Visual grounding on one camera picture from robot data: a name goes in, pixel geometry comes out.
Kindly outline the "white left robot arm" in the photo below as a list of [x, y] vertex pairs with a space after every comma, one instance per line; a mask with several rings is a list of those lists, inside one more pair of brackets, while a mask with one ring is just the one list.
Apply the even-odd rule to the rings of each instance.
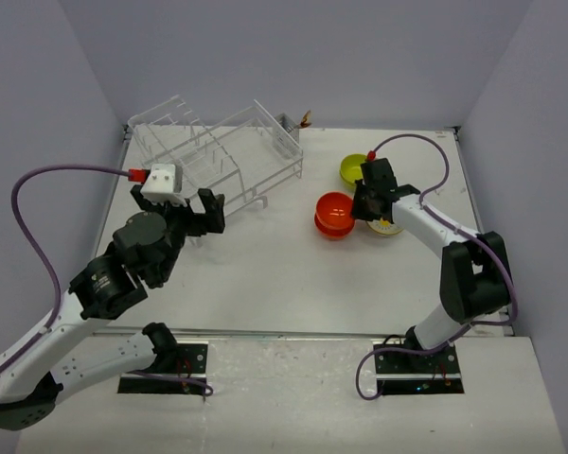
[[149, 290], [165, 285], [188, 237], [225, 228], [225, 197], [209, 189], [198, 192], [201, 213], [188, 201], [153, 204], [140, 185], [131, 193], [140, 212], [114, 231], [104, 254], [70, 282], [58, 312], [24, 335], [21, 342], [33, 346], [17, 359], [12, 358], [17, 345], [0, 356], [0, 429], [31, 427], [71, 395], [112, 376], [164, 373], [176, 364], [178, 344], [164, 323], [149, 323], [119, 346], [87, 358], [73, 351], [146, 300]]

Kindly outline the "patterned beige bowl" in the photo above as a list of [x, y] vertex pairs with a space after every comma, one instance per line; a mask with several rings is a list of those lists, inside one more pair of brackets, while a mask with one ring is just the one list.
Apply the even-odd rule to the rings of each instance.
[[372, 226], [369, 226], [369, 230], [372, 233], [376, 234], [377, 236], [382, 236], [382, 237], [397, 236], [397, 235], [399, 235], [400, 233], [403, 232], [403, 229], [400, 229], [400, 228], [394, 228], [393, 230], [391, 230], [391, 229], [382, 230], [382, 229], [373, 228]]

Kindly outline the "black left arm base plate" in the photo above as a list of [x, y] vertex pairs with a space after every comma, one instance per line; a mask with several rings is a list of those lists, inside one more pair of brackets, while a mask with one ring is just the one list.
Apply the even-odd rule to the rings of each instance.
[[174, 360], [163, 366], [151, 366], [145, 373], [172, 377], [172, 380], [156, 379], [141, 375], [122, 375], [118, 381], [118, 394], [155, 395], [211, 395], [207, 389], [207, 342], [178, 344]]

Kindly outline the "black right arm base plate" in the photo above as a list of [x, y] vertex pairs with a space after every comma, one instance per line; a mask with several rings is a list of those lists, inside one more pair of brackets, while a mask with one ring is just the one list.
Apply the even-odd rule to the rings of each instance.
[[381, 396], [464, 392], [453, 346], [431, 356], [379, 354], [375, 357], [375, 369], [377, 393]]

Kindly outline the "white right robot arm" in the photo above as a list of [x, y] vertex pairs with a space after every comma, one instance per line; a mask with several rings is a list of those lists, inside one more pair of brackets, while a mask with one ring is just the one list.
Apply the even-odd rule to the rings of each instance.
[[351, 216], [387, 220], [412, 234], [440, 259], [439, 305], [406, 332], [403, 359], [423, 372], [437, 351], [463, 336], [480, 318], [518, 303], [509, 271], [506, 245], [494, 232], [481, 234], [453, 221], [425, 201], [410, 184], [399, 185], [389, 161], [369, 155], [361, 164]]

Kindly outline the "lime green bowl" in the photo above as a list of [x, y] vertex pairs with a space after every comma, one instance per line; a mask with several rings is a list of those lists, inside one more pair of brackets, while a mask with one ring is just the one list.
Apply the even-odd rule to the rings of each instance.
[[362, 164], [366, 162], [367, 155], [366, 154], [349, 154], [347, 155], [340, 164], [339, 174], [343, 173], [358, 173], [363, 176], [362, 172]]
[[358, 173], [340, 173], [340, 177], [342, 182], [344, 183], [344, 185], [350, 190], [350, 191], [354, 191], [356, 189], [356, 182], [358, 180], [361, 180], [363, 177], [361, 174]]

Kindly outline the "orange bowl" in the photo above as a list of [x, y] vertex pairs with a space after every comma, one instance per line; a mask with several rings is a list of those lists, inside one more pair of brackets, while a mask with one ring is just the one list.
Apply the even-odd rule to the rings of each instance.
[[315, 215], [328, 229], [344, 230], [354, 225], [351, 216], [352, 198], [341, 192], [328, 192], [316, 203]]
[[352, 224], [350, 227], [345, 229], [332, 229], [321, 223], [318, 218], [314, 219], [314, 225], [318, 233], [323, 238], [332, 241], [342, 240], [346, 238], [347, 236], [349, 236], [349, 234], [352, 232], [353, 228], [355, 227], [355, 225]]

